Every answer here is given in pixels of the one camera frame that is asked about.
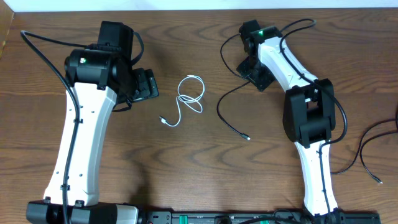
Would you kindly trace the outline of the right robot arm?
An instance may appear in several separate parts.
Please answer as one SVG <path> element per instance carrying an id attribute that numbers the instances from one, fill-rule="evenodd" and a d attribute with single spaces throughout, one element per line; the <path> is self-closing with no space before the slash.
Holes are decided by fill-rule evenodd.
<path id="1" fill-rule="evenodd" d="M 282 124 L 300 156 L 305 184 L 304 207 L 313 219 L 332 220 L 338 209 L 329 163 L 335 110 L 341 105 L 329 79 L 311 74 L 289 50 L 286 36 L 275 26 L 256 20 L 239 28 L 247 58 L 237 71 L 259 91 L 277 81 L 284 91 Z"/>

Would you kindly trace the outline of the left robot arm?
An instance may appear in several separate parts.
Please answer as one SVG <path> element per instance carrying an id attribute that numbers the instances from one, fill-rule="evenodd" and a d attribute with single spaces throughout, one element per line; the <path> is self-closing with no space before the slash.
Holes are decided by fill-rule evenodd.
<path id="1" fill-rule="evenodd" d="M 111 113 L 159 95 L 153 71 L 137 68 L 140 36 L 120 22 L 101 23 L 95 44 L 75 44 L 59 78 L 67 112 L 57 162 L 42 200 L 27 205 L 31 223 L 142 223 L 133 205 L 99 201 L 99 168 Z"/>

